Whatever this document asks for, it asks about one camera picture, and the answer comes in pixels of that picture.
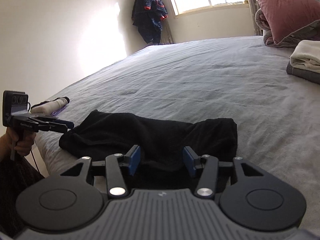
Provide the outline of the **left hand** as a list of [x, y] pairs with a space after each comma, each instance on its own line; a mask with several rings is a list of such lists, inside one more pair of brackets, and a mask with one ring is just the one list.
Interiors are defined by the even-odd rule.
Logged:
[[23, 139], [10, 127], [1, 136], [1, 161], [11, 154], [11, 150], [17, 151], [21, 156], [27, 156], [34, 145], [36, 133], [26, 131]]

